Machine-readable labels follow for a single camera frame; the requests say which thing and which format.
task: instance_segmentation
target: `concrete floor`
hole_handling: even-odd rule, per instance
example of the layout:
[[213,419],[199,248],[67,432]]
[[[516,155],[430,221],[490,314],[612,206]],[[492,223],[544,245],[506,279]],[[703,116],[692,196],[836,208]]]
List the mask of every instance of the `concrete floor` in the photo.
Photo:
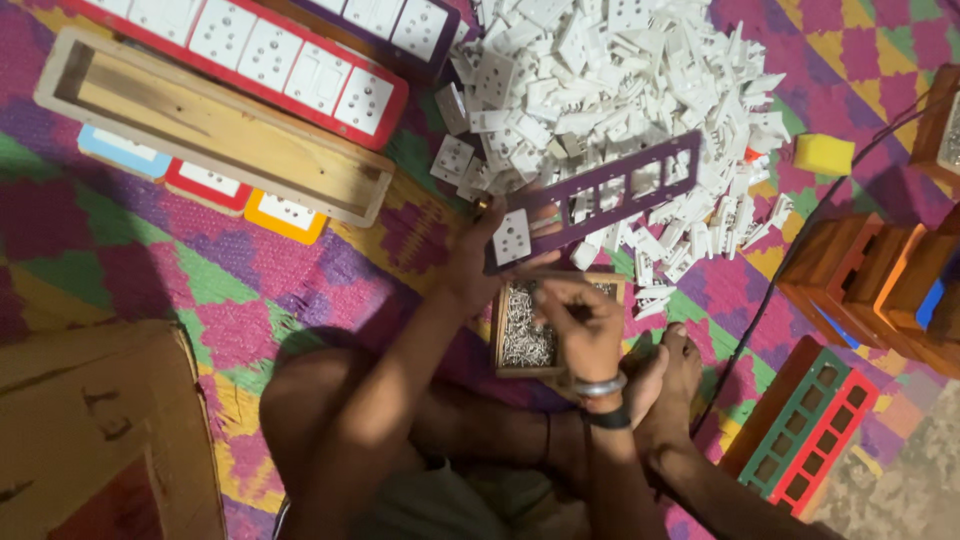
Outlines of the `concrete floor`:
[[960,381],[951,381],[878,478],[856,455],[834,464],[814,519],[849,540],[960,537]]

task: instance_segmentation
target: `silver bangle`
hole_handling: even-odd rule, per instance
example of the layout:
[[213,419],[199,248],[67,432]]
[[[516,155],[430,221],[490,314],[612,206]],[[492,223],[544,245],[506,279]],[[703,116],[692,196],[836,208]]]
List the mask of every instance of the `silver bangle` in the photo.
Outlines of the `silver bangle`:
[[573,381],[571,388],[578,396],[596,398],[598,396],[612,394],[617,390],[623,389],[626,385],[627,375],[621,371],[617,373],[613,379],[600,382],[586,382],[585,380],[576,379]]

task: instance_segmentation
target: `purple plastic plate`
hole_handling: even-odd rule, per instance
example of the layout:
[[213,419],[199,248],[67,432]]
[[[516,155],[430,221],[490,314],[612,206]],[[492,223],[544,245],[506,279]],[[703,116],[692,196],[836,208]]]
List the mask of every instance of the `purple plastic plate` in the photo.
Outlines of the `purple plastic plate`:
[[[701,134],[701,132],[690,132],[633,154],[632,156],[628,156],[622,160],[601,165],[582,175],[575,176],[558,184],[553,184],[546,189],[508,196],[507,211],[526,209],[528,216],[536,215],[538,210],[549,205],[559,206],[561,216],[560,223],[563,228],[556,233],[532,238],[530,241],[530,255],[508,262],[503,266],[496,265],[494,247],[492,242],[489,242],[486,249],[484,273],[488,276],[498,274],[517,266],[524,260],[560,249],[566,244],[584,238],[590,233],[599,231],[604,227],[608,227],[632,215],[655,207],[660,203],[686,194],[697,184],[697,171],[700,165],[700,145],[702,142],[703,134]],[[687,177],[667,185],[665,167],[667,158],[676,157],[685,151],[690,152]],[[634,198],[633,186],[631,185],[631,173],[654,162],[659,162],[661,165],[660,185],[654,188],[653,191]],[[600,194],[597,189],[601,184],[620,176],[625,177],[623,204],[614,209],[602,211],[600,209]],[[570,197],[589,189],[594,190],[592,216],[580,223],[571,224],[569,222]]]
[[[332,12],[327,8],[323,8],[311,0],[290,0],[290,2],[293,4],[300,6],[308,12],[317,15],[319,18],[331,24],[335,24],[336,26],[339,26],[340,28],[343,28],[351,34],[366,41],[374,49],[380,52],[381,55],[396,59],[395,64],[388,65],[387,67],[394,71],[397,75],[409,79],[416,79],[421,82],[433,82],[437,80],[441,71],[444,69],[446,55],[450,51],[450,47],[453,45],[453,40],[457,35],[457,27],[460,25],[460,12],[448,6],[445,2],[443,2],[443,0],[428,1],[437,9],[446,12],[446,22],[444,22],[444,27],[441,29],[440,35],[437,37],[437,45],[433,49],[433,55],[430,57],[430,61],[424,61],[423,59],[414,56],[400,47],[392,44],[389,39],[384,39],[383,37],[377,36],[344,18],[343,12],[347,8],[347,0],[344,1],[344,6],[340,9],[339,13]],[[398,12],[403,12],[403,7],[404,6],[400,6]],[[391,31],[391,36],[393,35],[393,32],[397,32],[400,28],[399,23],[400,19],[398,16],[396,19],[395,28]]]

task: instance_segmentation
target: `black cable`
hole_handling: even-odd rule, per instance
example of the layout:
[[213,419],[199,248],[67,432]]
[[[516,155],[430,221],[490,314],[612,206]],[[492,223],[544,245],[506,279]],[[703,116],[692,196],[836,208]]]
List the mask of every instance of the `black cable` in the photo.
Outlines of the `black cable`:
[[[960,90],[960,87],[954,88],[946,96],[940,98],[933,104],[927,104],[922,110],[918,110],[913,114],[910,114],[906,118],[900,120],[899,122],[888,125],[879,132],[876,133],[874,139],[861,150],[855,158],[853,158],[853,163],[851,169],[855,168],[861,161],[863,161],[867,155],[869,155],[873,150],[881,143],[885,138],[892,135],[896,130],[902,128],[906,124],[916,120],[917,118],[923,116],[928,110],[933,109],[934,107],[945,102],[947,99],[952,99],[953,95]],[[707,402],[707,408],[704,409],[704,412],[700,414],[700,417],[697,419],[697,423],[693,426],[693,429],[690,431],[690,438],[693,438],[700,432],[700,428],[703,427],[704,422],[707,420],[710,412],[713,410],[713,405],[717,401],[717,397],[720,396],[720,392],[723,390],[724,384],[726,384],[727,379],[730,378],[730,375],[733,373],[733,367],[736,365],[736,362],[740,359],[740,356],[743,354],[743,350],[747,348],[747,343],[750,342],[751,336],[754,334],[754,330],[760,324],[760,319],[763,318],[763,313],[766,311],[767,306],[770,304],[770,299],[774,296],[774,290],[777,287],[777,280],[780,278],[780,274],[783,273],[783,270],[786,268],[786,265],[790,262],[790,259],[793,257],[794,253],[803,243],[804,238],[810,232],[810,229],[814,222],[816,222],[816,217],[820,213],[821,207],[825,202],[833,198],[833,195],[837,192],[837,189],[847,181],[848,176],[842,176],[838,178],[833,185],[830,187],[830,190],[824,196],[824,198],[817,203],[817,206],[813,211],[806,217],[804,225],[800,227],[800,231],[797,233],[797,237],[794,238],[793,243],[790,244],[790,249],[787,250],[786,255],[783,256],[783,261],[780,263],[780,266],[777,268],[777,271],[774,272],[773,277],[770,279],[770,285],[767,287],[766,294],[763,295],[763,301],[760,302],[760,307],[756,310],[756,315],[754,315],[754,320],[750,322],[750,326],[747,327],[747,330],[743,332],[743,337],[740,338],[740,342],[737,343],[736,348],[733,349],[733,354],[730,356],[730,360],[727,361],[727,365],[720,378],[717,379],[717,383],[713,386],[713,396],[710,398],[710,401]]]

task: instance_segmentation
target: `yellow sponge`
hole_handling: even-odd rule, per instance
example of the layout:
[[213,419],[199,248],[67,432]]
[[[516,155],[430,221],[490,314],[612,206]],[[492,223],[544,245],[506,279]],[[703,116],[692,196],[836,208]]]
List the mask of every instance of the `yellow sponge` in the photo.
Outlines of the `yellow sponge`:
[[793,166],[830,176],[849,175],[855,144],[829,135],[806,134],[797,137]]

